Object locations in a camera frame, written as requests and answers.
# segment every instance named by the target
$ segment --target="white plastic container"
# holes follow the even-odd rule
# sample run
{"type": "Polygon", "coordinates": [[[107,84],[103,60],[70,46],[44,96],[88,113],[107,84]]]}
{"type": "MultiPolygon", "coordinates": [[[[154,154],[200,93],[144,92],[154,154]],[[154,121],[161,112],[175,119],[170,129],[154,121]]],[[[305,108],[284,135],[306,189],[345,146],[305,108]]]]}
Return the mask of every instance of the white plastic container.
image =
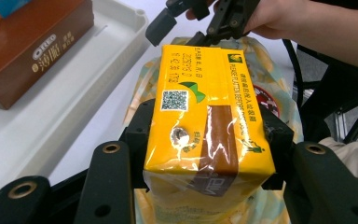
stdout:
{"type": "Polygon", "coordinates": [[[93,0],[95,25],[8,111],[0,109],[0,188],[48,176],[149,46],[142,10],[93,0]]]}

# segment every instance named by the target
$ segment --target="oreo box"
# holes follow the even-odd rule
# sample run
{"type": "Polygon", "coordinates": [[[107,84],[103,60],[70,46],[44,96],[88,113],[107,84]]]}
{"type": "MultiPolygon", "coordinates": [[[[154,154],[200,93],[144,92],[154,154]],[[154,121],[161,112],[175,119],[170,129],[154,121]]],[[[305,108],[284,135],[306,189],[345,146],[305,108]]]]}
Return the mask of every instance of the oreo box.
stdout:
{"type": "Polygon", "coordinates": [[[91,0],[33,0],[0,21],[0,108],[9,109],[94,24],[91,0]]]}

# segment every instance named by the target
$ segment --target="white table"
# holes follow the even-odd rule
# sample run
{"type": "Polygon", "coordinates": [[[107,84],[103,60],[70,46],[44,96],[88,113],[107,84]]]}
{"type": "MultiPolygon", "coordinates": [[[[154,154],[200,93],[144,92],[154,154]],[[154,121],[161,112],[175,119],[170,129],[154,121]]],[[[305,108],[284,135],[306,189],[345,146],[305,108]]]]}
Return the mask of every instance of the white table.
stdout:
{"type": "MultiPolygon", "coordinates": [[[[143,10],[149,22],[155,19],[159,12],[165,8],[164,0],[122,0],[121,2],[143,10]]],[[[197,31],[205,32],[210,19],[211,16],[202,21],[188,21],[185,15],[181,15],[176,18],[176,26],[162,40],[160,46],[171,43],[177,36],[193,36],[197,31]]],[[[250,34],[250,36],[257,38],[266,47],[272,60],[287,75],[285,79],[288,86],[292,86],[294,71],[282,41],[267,40],[253,34],[250,34]]],[[[123,131],[122,121],[131,101],[137,76],[146,62],[158,56],[160,56],[160,47],[150,46],[139,61],[134,64],[49,176],[51,185],[87,169],[90,165],[92,152],[98,145],[107,141],[118,140],[123,131]]]]}

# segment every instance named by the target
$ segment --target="yellow package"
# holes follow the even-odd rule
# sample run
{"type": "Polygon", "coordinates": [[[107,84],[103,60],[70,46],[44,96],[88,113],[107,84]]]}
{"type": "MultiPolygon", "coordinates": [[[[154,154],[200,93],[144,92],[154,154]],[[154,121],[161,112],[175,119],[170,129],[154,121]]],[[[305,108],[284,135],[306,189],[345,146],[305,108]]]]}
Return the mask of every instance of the yellow package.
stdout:
{"type": "Polygon", "coordinates": [[[219,223],[274,172],[243,51],[164,46],[144,172],[156,223],[219,223]]]}

